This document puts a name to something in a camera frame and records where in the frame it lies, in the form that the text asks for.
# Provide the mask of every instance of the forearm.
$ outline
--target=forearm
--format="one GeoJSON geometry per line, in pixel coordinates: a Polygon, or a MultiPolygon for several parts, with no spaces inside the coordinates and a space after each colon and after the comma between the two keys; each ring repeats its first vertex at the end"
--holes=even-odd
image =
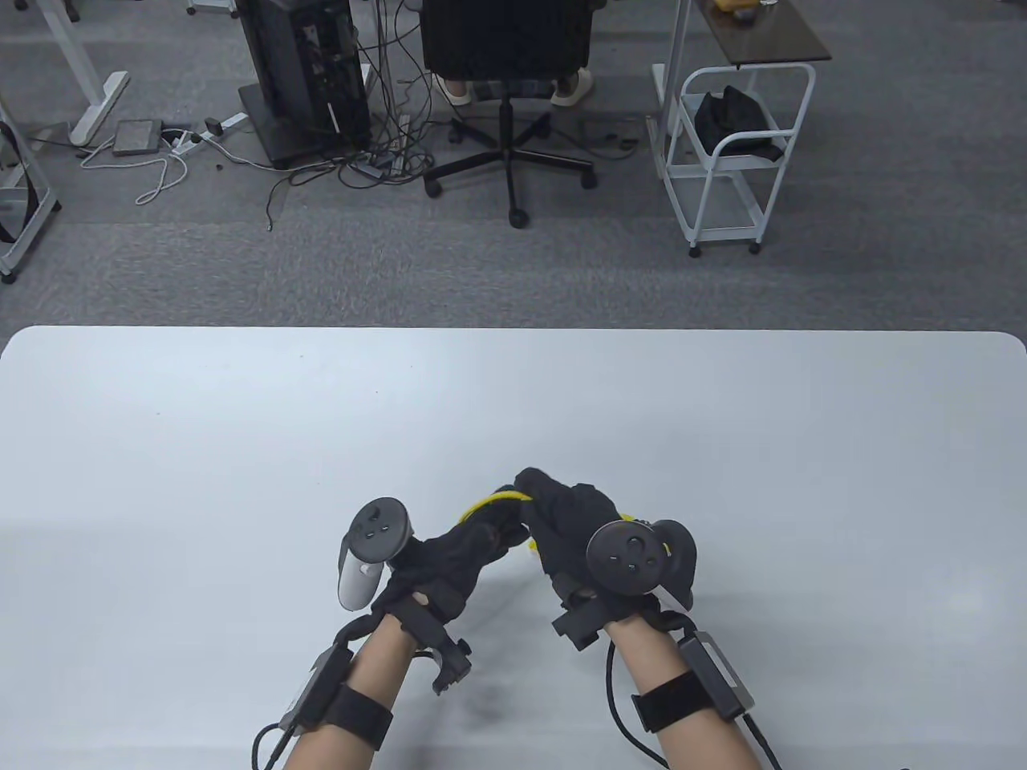
{"type": "MultiPolygon", "coordinates": [[[[346,685],[391,709],[416,650],[400,621],[386,615],[353,659],[346,685]]],[[[322,725],[300,736],[286,770],[368,770],[374,756],[374,749],[352,733],[322,725]]]]}
{"type": "MultiPolygon", "coordinates": [[[[670,634],[640,617],[606,626],[640,694],[680,677],[688,666],[670,634]]],[[[741,731],[712,708],[696,711],[656,733],[671,770],[759,770],[741,731]]]]}

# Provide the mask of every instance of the black bag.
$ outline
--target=black bag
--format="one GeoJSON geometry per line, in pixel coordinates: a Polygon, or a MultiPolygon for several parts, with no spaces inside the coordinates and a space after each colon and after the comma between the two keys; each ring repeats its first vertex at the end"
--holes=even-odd
{"type": "MultiPolygon", "coordinates": [[[[713,155],[725,137],[739,131],[765,131],[770,128],[759,103],[734,86],[724,88],[723,99],[707,93],[695,112],[695,132],[707,154],[713,155]]],[[[785,154],[769,139],[732,142],[722,155],[758,155],[776,162],[785,154]]]]}

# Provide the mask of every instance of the chair wheel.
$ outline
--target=chair wheel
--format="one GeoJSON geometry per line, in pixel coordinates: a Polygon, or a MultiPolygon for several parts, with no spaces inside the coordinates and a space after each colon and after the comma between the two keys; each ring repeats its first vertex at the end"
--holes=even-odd
{"type": "Polygon", "coordinates": [[[510,226],[516,227],[518,230],[523,230],[528,227],[528,222],[530,218],[528,213],[523,208],[510,208],[510,226]]]}

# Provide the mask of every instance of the white sneaker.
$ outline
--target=white sneaker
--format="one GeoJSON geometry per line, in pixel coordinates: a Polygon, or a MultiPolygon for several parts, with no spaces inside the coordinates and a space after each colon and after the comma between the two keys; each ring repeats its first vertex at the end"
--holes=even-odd
{"type": "Polygon", "coordinates": [[[435,84],[435,88],[442,91],[442,94],[446,97],[446,100],[454,107],[466,107],[473,101],[470,95],[470,88],[467,88],[462,97],[458,97],[446,87],[446,81],[443,78],[438,75],[432,75],[431,80],[435,84]]]}
{"type": "Polygon", "coordinates": [[[556,107],[573,107],[588,94],[588,91],[592,90],[595,84],[596,79],[592,76],[592,73],[582,67],[578,70],[578,82],[574,90],[566,97],[560,95],[560,91],[558,90],[553,94],[549,104],[556,107]]]}

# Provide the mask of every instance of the white cable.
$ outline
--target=white cable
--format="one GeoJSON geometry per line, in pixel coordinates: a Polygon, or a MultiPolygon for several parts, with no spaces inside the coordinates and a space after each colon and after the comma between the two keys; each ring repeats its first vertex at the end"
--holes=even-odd
{"type": "Polygon", "coordinates": [[[250,160],[249,158],[240,158],[238,155],[233,155],[228,148],[217,140],[213,140],[210,137],[204,137],[201,133],[197,133],[201,140],[206,142],[206,144],[214,147],[218,152],[224,155],[233,163],[238,163],[239,165],[250,165],[254,168],[260,168],[262,171],[274,171],[275,174],[294,174],[295,171],[309,171],[313,168],[326,168],[330,165],[335,165],[336,163],[343,160],[343,158],[333,158],[330,160],[318,160],[316,163],[307,163],[306,165],[297,166],[296,168],[275,168],[274,166],[264,165],[263,163],[258,163],[255,160],[250,160]]]}
{"type": "MultiPolygon", "coordinates": [[[[168,148],[170,148],[170,144],[166,140],[161,138],[160,141],[163,144],[167,145],[168,148]]],[[[142,168],[143,166],[160,163],[162,167],[160,169],[160,179],[157,182],[157,186],[154,189],[149,190],[140,195],[138,198],[136,198],[136,205],[138,206],[145,206],[147,203],[153,202],[156,199],[156,197],[160,195],[160,193],[162,193],[164,190],[170,190],[173,187],[181,185],[183,182],[186,181],[186,177],[189,176],[189,166],[186,163],[186,161],[180,158],[178,155],[174,155],[170,153],[168,153],[162,158],[150,158],[149,160],[141,160],[135,163],[101,163],[99,165],[89,165],[90,160],[97,157],[104,150],[107,150],[113,146],[114,146],[114,137],[111,137],[109,140],[104,142],[100,147],[90,152],[85,157],[85,159],[81,163],[79,163],[79,165],[82,168],[86,169],[87,171],[93,171],[97,170],[98,168],[142,168]],[[182,176],[180,176],[177,180],[175,180],[172,183],[166,182],[167,167],[170,165],[168,159],[177,160],[182,164],[182,176]]]]}

